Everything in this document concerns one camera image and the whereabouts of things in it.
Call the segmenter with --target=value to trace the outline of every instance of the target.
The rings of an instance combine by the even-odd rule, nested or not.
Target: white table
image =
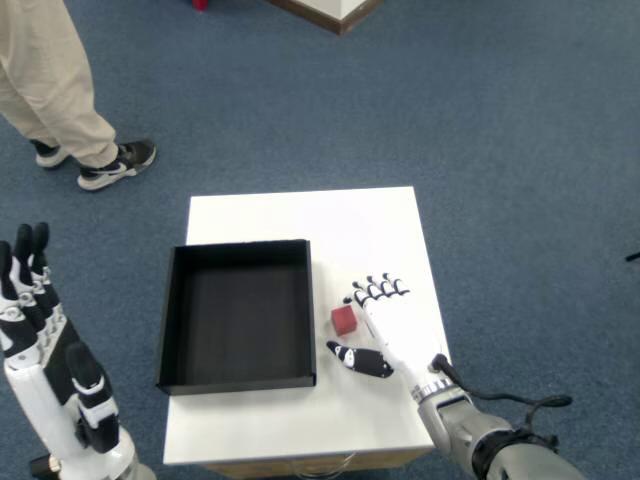
[[[171,397],[166,464],[215,469],[433,448],[400,375],[383,380],[351,372],[325,345],[337,339],[330,312],[351,293],[351,282],[389,271],[421,299],[424,321],[446,348],[413,188],[191,198],[188,245],[297,238],[311,241],[317,385]],[[358,322],[337,340],[376,348]]]

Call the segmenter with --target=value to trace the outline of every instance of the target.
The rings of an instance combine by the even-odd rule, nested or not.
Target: sneaker
[[[85,190],[100,190],[124,177],[133,177],[156,158],[156,147],[149,140],[118,145],[118,156],[101,168],[80,166],[78,185]]]
[[[50,147],[37,140],[31,140],[36,147],[36,163],[42,168],[56,168],[71,155],[62,147]]]

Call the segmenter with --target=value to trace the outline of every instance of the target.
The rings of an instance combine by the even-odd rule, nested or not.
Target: leg
[[[80,163],[100,168],[116,158],[115,131],[94,110],[89,62],[62,0],[0,0],[0,64],[51,137]]]
[[[29,140],[37,140],[49,147],[58,145],[58,141],[49,133],[29,104],[13,88],[2,65],[0,65],[0,113]]]

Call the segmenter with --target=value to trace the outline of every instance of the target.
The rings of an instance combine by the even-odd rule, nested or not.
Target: robotic arm
[[[514,429],[506,420],[475,407],[401,280],[384,274],[382,279],[354,282],[354,288],[353,298],[364,310],[367,327],[384,359],[404,377],[436,448],[481,480],[585,479],[556,453],[553,441],[530,428]],[[507,394],[493,397],[530,404],[528,423],[537,408],[571,401],[567,397],[538,402]]]
[[[18,230],[13,252],[0,242],[0,346],[4,371],[50,455],[31,464],[36,478],[155,480],[138,463],[118,421],[103,368],[66,317],[50,280],[49,231]]]

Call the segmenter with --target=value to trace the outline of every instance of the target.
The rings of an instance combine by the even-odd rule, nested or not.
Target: shoelace
[[[133,155],[133,150],[127,145],[118,145],[119,155],[122,155],[126,160],[130,160]]]

